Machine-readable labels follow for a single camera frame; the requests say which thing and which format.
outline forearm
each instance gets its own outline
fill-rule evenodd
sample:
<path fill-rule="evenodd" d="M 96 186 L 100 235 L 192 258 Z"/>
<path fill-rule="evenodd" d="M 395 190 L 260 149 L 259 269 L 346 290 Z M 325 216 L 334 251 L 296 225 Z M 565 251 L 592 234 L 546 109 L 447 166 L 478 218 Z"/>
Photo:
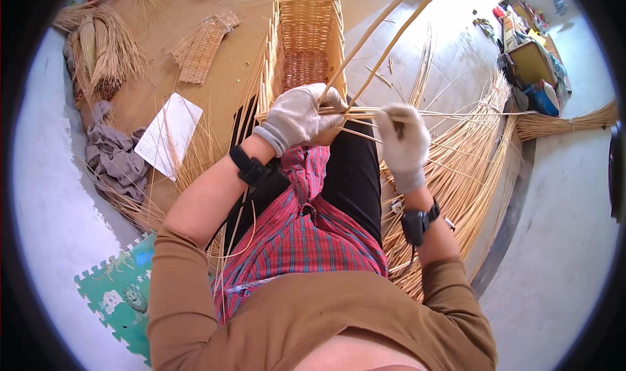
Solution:
<path fill-rule="evenodd" d="M 256 134 L 247 138 L 241 147 L 248 157 L 256 157 L 262 164 L 267 164 L 276 154 L 272 146 Z M 239 179 L 239 168 L 231 156 L 226 155 L 185 189 L 163 224 L 189 237 L 199 248 L 205 248 L 247 187 Z"/>
<path fill-rule="evenodd" d="M 406 209 L 429 211 L 433 203 L 433 197 L 426 185 L 404 195 Z M 424 243 L 417 250 L 422 268 L 436 261 L 459 257 L 459 245 L 444 219 L 443 212 L 430 223 L 430 228 L 424 233 Z"/>

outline person's left hand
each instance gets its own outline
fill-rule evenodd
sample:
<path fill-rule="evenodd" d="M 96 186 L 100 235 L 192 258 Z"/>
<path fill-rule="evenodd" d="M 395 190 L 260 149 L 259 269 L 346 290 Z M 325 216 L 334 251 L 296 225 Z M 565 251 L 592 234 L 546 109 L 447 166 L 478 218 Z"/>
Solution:
<path fill-rule="evenodd" d="M 270 143 L 280 157 L 294 144 L 311 141 L 320 132 L 341 125 L 341 114 L 318 114 L 319 97 L 325 88 L 324 83 L 307 84 L 281 94 L 267 113 L 267 121 L 255 126 L 252 133 Z M 339 112 L 348 108 L 334 87 L 326 93 L 324 103 Z"/>

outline brown long-sleeve shirt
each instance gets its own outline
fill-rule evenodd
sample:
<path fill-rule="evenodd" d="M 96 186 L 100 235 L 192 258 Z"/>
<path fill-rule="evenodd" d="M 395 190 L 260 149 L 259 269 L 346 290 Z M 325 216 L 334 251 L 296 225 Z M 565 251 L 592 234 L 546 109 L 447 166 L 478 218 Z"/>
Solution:
<path fill-rule="evenodd" d="M 150 288 L 150 354 L 155 370 L 292 370 L 346 328 L 384 336 L 431 371 L 492 370 L 489 322 L 448 260 L 423 271 L 424 304 L 371 272 L 301 273 L 270 281 L 219 327 L 207 258 L 192 240 L 163 227 Z"/>

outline cartoon lizard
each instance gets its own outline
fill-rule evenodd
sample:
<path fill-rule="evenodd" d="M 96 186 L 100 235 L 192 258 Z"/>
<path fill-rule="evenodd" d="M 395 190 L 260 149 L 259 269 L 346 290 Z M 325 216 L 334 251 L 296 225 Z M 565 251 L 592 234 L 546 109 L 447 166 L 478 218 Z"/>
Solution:
<path fill-rule="evenodd" d="M 135 263 L 131 254 L 128 251 L 120 250 L 119 257 L 117 258 L 114 258 L 113 256 L 109 257 L 109 263 L 105 263 L 104 265 L 105 272 L 102 274 L 102 276 L 94 277 L 93 279 L 102 280 L 102 278 L 104 278 L 105 276 L 108 276 L 109 280 L 113 281 L 113 279 L 111 278 L 111 272 L 113 272 L 113 269 L 115 269 L 117 272 L 124 272 L 120 269 L 120 264 L 124 264 L 131 269 L 135 269 L 135 267 L 130 265 L 127 262 L 127 260 L 130 261 L 131 263 Z"/>

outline black watch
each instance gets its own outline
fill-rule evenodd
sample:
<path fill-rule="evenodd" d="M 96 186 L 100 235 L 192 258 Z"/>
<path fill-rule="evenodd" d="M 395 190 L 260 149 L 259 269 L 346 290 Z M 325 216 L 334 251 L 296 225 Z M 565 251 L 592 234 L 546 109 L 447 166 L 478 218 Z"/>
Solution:
<path fill-rule="evenodd" d="M 259 186 L 271 172 L 256 157 L 249 158 L 239 144 L 231 148 L 229 154 L 239 168 L 239 178 L 252 187 Z"/>
<path fill-rule="evenodd" d="M 424 233 L 430 228 L 430 223 L 439 217 L 441 213 L 437 200 L 430 211 L 404 210 L 400 222 L 406 241 L 413 247 L 424 244 Z"/>

